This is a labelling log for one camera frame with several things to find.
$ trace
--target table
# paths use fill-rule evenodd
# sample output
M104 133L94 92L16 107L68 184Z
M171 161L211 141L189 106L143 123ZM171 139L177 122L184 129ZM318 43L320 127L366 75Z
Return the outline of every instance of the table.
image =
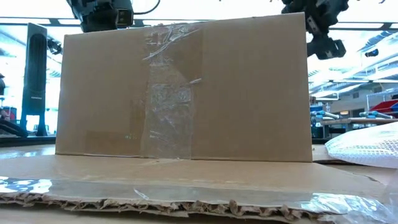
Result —
M320 124L323 126L331 126L336 124L346 124L346 132L353 130L354 124L389 124L398 122L398 119L369 119L369 118L346 118L346 119L336 119L336 120L328 120L321 121Z

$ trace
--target black camera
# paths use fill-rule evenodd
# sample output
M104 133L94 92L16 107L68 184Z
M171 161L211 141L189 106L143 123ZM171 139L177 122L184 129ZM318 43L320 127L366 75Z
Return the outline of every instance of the black camera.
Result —
M379 50L378 49L375 49L375 50L372 50L370 52L366 52L365 53L366 57L376 57L378 55L379 55Z
M115 30L132 25L131 0L67 0L83 32Z

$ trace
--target cardboard sheet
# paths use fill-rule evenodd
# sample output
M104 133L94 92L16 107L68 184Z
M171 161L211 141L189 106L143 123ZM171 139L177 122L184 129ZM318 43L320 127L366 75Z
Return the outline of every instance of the cardboard sheet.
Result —
M311 162L308 112L303 14L67 35L57 154Z
M9 169L18 164L18 169ZM85 156L36 156L0 162L1 176L329 193L378 198L384 186L367 177L320 164L293 162L190 161Z
M397 169L391 168L383 168L383 167L370 167L370 166L362 166L362 165L329 165L329 167L333 167L339 170L345 170L347 172L352 172L354 174L363 175L378 182L388 185L391 181L394 180L394 174L397 172Z
M73 211L285 222L384 211L381 183L311 163L36 156L1 160L0 176L0 203Z

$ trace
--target ceiling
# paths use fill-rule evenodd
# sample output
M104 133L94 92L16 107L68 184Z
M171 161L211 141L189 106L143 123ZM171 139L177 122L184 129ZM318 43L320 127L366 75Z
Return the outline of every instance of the ceiling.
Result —
M135 0L133 7L135 11L146 11L153 7L156 1ZM394 10L398 6L398 2L395 0L386 0L383 4L379 4L378 1L351 0L349 6L348 11L340 14L339 21L398 22L398 17L394 16L396 14ZM140 18L159 19L159 21L146 21L146 24L153 25L170 23L170 21L162 21L162 19L195 20L265 16L279 14L282 8L281 1L275 0L273 2L265 0L162 0L158 9L148 15L140 16ZM73 14L66 0L3 1L0 7L0 15L3 17L73 19ZM357 24L356 26L366 28L366 26L373 25ZM81 32L79 27L47 27L47 30L49 36L60 42L63 42L65 34ZM26 26L1 25L0 18L0 72L8 79L15 77L19 80L24 75L26 35ZM308 87L311 94L326 97L328 96L327 93L331 95L336 92L342 93L369 84L365 83L366 81L357 83L352 80L398 80L398 33L331 30L330 37L341 39L345 44L347 54L343 58L322 61L314 55L308 58L308 78L310 80ZM311 38L311 35L307 35L307 42ZM364 56L365 52L376 48L379 50L377 57ZM61 62L61 55L49 54L49 60L47 60L48 77L57 78L60 76ZM330 80L338 80L339 82L330 82Z

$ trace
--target red object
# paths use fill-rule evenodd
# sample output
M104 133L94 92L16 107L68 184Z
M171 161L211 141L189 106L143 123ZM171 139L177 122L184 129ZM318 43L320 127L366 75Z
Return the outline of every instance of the red object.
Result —
M385 113L392 115L394 117L398 117L398 114L391 114L394 113L393 106L398 103L398 100L389 100L385 102L381 102L378 105L372 107L370 111L377 111L379 113Z
M5 106L3 108L3 110L8 114L8 116L10 117L10 120L15 120L17 119L17 108L13 108L13 107L8 107Z

